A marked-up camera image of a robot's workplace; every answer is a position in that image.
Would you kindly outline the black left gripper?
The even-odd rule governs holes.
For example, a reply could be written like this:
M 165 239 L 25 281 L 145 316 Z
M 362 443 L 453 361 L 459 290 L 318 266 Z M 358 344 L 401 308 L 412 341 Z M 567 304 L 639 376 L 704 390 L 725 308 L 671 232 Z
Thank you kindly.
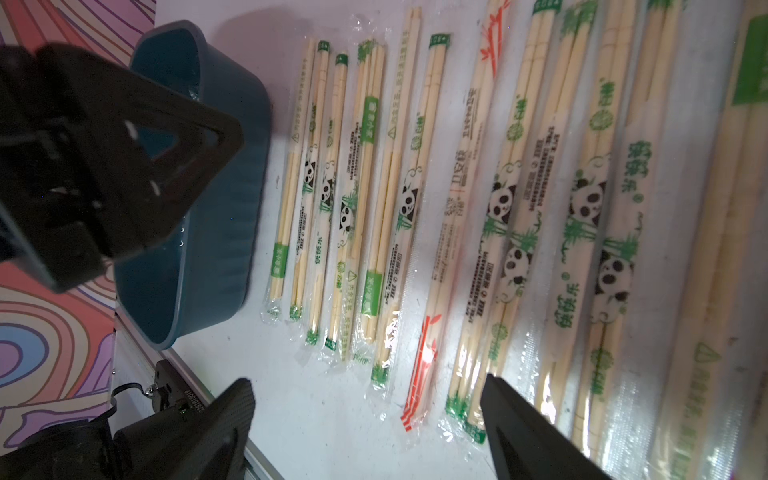
M 165 241 L 240 123 L 80 47 L 1 50 L 1 259 L 55 293 Z

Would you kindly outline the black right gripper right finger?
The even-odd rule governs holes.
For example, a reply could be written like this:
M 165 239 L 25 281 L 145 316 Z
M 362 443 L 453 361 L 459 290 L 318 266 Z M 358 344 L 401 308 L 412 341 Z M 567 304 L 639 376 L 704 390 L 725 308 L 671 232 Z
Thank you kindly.
M 505 380 L 486 376 L 481 408 L 499 479 L 609 479 Z

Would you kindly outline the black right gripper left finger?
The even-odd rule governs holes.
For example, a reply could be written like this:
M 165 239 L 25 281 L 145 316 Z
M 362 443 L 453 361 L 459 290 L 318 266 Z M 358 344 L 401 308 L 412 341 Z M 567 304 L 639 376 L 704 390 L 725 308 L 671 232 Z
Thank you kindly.
M 255 411 L 251 382 L 236 380 L 210 405 L 173 385 L 155 388 L 157 412 L 115 433 L 119 479 L 243 479 Z

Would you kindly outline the panda chopsticks pair fourteenth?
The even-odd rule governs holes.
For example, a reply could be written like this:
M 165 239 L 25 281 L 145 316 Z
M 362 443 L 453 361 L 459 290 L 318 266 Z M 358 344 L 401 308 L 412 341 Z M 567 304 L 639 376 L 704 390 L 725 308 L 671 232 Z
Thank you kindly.
M 313 76 L 309 118 L 308 151 L 304 159 L 301 177 L 301 205 L 297 232 L 296 264 L 291 294 L 290 319 L 298 322 L 302 319 L 305 283 L 308 269 L 309 236 L 313 218 L 314 191 L 319 159 L 320 139 L 322 136 L 322 120 L 325 107 L 326 86 L 328 78 L 330 43 L 320 40 L 314 59 L 316 72 Z

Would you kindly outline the green label chopsticks pair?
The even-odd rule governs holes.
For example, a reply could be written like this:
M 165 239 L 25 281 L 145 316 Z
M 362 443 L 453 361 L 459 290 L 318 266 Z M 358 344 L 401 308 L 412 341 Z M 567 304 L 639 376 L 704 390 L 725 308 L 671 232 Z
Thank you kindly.
M 498 376 L 503 371 L 517 312 L 542 235 L 550 177 L 561 158 L 560 143 L 568 125 L 595 17 L 601 8 L 610 5 L 609 1 L 581 1 L 577 4 L 576 19 L 563 22 L 560 46 L 570 49 L 558 53 L 540 126 L 536 131 L 536 143 L 524 161 L 522 196 L 505 243 L 505 264 L 484 331 L 482 355 L 464 421 L 464 432 L 478 445 L 483 444 L 487 437 L 480 406 L 486 376 Z
M 413 134 L 406 145 L 407 169 L 402 181 L 394 190 L 396 197 L 390 222 L 393 231 L 381 291 L 376 354 L 370 377 L 376 390 L 385 390 L 388 387 L 394 361 L 406 277 L 405 267 L 410 258 L 418 220 L 436 108 L 450 43 L 449 33 L 436 33 L 430 37 L 427 71 L 420 103 L 414 119 Z

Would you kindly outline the panda chopsticks pair fifteenth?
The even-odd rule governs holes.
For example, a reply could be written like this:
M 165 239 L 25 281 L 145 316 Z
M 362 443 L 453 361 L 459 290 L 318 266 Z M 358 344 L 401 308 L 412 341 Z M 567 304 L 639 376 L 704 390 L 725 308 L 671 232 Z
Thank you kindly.
M 319 194 L 317 216 L 314 221 L 314 264 L 312 291 L 309 303 L 309 321 L 306 343 L 314 346 L 320 338 L 320 325 L 323 306 L 323 292 L 327 259 L 330 248 L 331 217 L 335 199 L 335 187 L 340 155 L 342 123 L 345 109 L 346 86 L 349 68 L 349 56 L 346 52 L 336 56 L 332 88 L 331 114 L 328 121 L 326 157 L 321 169 L 321 182 L 316 192 Z

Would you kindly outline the green band chopsticks pair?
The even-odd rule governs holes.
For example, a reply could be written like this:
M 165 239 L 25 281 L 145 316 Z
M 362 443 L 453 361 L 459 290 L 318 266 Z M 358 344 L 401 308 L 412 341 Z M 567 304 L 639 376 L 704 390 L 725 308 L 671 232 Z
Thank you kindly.
M 285 176 L 281 195 L 277 235 L 270 265 L 270 283 L 266 303 L 266 320 L 276 322 L 280 316 L 285 277 L 290 252 L 290 239 L 297 198 L 299 167 L 304 151 L 307 111 L 310 105 L 316 39 L 309 37 L 302 57 L 295 104 L 287 140 Z
M 395 185 L 399 178 L 403 141 L 407 133 L 407 117 L 413 83 L 414 65 L 422 23 L 422 8 L 409 9 L 402 29 L 393 80 L 390 114 L 385 128 L 385 147 L 373 215 L 371 250 L 366 268 L 360 307 L 362 339 L 371 345 L 376 340 L 381 311 L 381 292 L 385 270 L 385 255 L 390 240 L 391 218 L 396 199 Z

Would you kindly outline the panda chopsticks pair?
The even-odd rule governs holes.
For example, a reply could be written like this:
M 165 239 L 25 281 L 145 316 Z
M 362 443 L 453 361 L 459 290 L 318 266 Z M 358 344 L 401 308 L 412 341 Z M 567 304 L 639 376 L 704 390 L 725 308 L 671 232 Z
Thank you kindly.
M 325 347 L 344 361 L 350 352 L 357 277 L 379 117 L 381 71 L 386 48 L 375 39 L 358 46 L 358 91 L 346 179 L 338 207 L 337 264 L 331 326 Z

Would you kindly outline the green band chopsticks pair eleventh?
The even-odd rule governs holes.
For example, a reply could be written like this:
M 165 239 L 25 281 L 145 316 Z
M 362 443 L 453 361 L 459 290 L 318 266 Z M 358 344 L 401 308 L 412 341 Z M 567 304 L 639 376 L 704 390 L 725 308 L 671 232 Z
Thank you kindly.
M 343 362 L 352 354 L 353 324 L 357 302 L 358 277 L 360 274 L 363 240 L 368 206 L 372 163 L 375 153 L 376 129 L 379 118 L 382 75 L 386 59 L 386 47 L 376 40 L 367 40 L 360 47 L 362 80 L 360 102 L 356 110 L 357 153 L 353 189 L 346 195 L 346 206 L 351 209 L 353 223 L 346 245 L 345 278 L 342 300 L 342 331 L 340 355 Z

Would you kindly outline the teal plastic storage box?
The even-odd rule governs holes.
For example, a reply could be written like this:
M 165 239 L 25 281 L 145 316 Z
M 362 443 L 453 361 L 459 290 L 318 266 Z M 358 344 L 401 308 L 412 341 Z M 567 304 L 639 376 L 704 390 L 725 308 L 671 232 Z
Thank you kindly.
M 180 20 L 139 41 L 130 68 L 237 119 L 244 146 L 172 236 L 114 268 L 117 298 L 145 340 L 165 350 L 231 318 L 244 303 L 268 165 L 271 103 L 259 78 Z

